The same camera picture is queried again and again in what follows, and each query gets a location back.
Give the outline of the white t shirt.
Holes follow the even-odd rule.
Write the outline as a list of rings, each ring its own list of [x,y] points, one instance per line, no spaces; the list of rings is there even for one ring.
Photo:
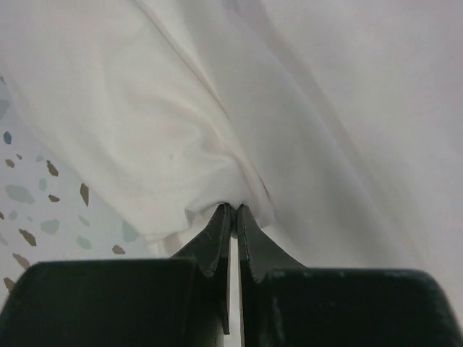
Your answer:
[[[316,265],[462,269],[460,1],[3,1],[1,71],[144,234],[247,203]]]

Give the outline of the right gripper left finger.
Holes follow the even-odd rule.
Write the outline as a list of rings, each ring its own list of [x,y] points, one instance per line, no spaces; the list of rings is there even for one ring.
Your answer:
[[[163,259],[39,262],[1,311],[3,346],[222,346],[232,209]]]

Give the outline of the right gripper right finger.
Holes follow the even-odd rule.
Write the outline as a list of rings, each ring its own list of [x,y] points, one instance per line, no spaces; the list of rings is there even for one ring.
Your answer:
[[[438,283],[403,269],[305,267],[236,214],[243,346],[460,346]]]

